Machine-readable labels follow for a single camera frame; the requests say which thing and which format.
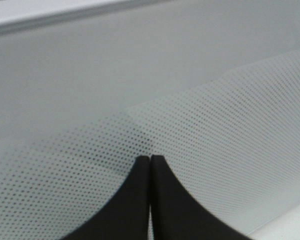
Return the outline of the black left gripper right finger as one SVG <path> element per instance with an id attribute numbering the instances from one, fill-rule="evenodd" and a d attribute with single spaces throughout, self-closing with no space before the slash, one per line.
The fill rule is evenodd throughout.
<path id="1" fill-rule="evenodd" d="M 150 204 L 156 240 L 241 240 L 243 234 L 200 205 L 162 155 L 150 160 Z"/>

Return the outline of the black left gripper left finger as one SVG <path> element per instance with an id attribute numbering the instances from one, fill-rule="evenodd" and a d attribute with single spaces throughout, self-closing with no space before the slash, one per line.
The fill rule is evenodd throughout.
<path id="1" fill-rule="evenodd" d="M 65 240 L 146 240 L 149 227 L 150 158 L 138 156 L 113 197 Z"/>

